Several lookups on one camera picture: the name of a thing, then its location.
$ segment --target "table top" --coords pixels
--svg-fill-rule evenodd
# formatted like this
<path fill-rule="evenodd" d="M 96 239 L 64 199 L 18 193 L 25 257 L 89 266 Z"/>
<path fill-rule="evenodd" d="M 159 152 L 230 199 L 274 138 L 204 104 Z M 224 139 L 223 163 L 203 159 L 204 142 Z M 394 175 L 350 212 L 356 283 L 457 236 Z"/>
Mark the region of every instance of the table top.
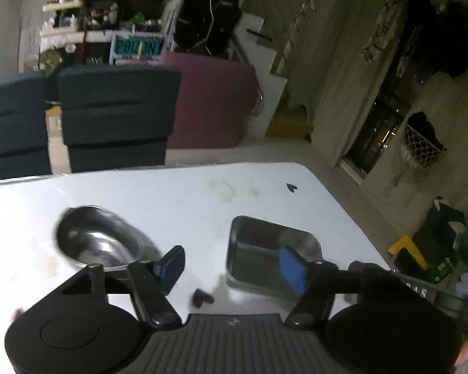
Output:
<path fill-rule="evenodd" d="M 297 190 L 290 192 L 287 183 Z M 112 170 L 0 185 L 0 373 L 13 374 L 3 338 L 15 309 L 27 309 L 77 269 L 58 251 L 54 230 L 68 207 L 98 205 L 142 231 L 165 254 L 176 244 L 186 268 L 168 300 L 185 321 L 196 288 L 215 295 L 201 313 L 280 313 L 293 304 L 225 284 L 233 218 L 248 215 L 308 231 L 323 257 L 346 269 L 353 260 L 387 267 L 355 222 L 319 180 L 295 163 Z M 133 313 L 126 295 L 109 297 Z M 334 312 L 347 305 L 337 296 Z"/>

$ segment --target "dark blue chair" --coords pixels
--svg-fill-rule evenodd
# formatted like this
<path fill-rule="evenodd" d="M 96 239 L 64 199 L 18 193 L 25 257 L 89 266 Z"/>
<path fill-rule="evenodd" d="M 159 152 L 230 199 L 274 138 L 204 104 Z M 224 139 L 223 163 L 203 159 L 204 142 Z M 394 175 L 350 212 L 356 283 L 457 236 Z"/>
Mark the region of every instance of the dark blue chair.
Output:
<path fill-rule="evenodd" d="M 0 180 L 51 173 L 43 72 L 0 80 Z"/>
<path fill-rule="evenodd" d="M 180 71 L 81 65 L 58 77 L 64 144 L 72 172 L 165 163 Z"/>

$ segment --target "white stair stringer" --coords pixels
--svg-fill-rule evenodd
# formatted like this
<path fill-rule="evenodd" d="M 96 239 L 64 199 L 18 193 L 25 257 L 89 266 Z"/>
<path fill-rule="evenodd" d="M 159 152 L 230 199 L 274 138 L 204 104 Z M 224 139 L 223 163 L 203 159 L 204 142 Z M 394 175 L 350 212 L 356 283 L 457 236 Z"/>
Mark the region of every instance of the white stair stringer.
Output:
<path fill-rule="evenodd" d="M 258 85 L 263 93 L 263 104 L 258 114 L 250 117 L 247 129 L 248 135 L 259 139 L 263 138 L 267 132 L 287 82 L 285 77 L 270 74 L 276 51 L 259 45 L 257 36 L 246 32 L 246 29 L 260 32 L 262 25 L 263 18 L 243 13 L 239 24 L 234 29 L 246 58 L 255 68 Z"/>

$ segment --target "license plate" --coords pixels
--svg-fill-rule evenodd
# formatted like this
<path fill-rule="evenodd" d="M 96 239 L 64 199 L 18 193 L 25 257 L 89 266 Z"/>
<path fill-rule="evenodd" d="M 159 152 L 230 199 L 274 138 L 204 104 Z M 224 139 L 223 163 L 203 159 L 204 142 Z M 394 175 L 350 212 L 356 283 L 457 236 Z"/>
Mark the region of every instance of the license plate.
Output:
<path fill-rule="evenodd" d="M 142 42 L 142 56 L 158 56 L 163 46 L 163 39 L 158 37 L 138 37 L 122 38 L 117 36 L 114 53 L 116 55 L 135 56 L 139 53 L 139 46 Z"/>

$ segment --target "black ribbed surface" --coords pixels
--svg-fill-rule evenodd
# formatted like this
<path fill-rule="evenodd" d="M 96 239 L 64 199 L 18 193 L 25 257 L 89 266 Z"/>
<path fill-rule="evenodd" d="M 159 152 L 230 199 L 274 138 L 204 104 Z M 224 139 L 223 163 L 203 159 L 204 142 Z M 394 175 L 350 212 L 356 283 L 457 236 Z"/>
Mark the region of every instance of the black ribbed surface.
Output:
<path fill-rule="evenodd" d="M 346 372 L 316 335 L 285 327 L 279 315 L 190 315 L 183 328 L 151 336 L 145 374 Z"/>

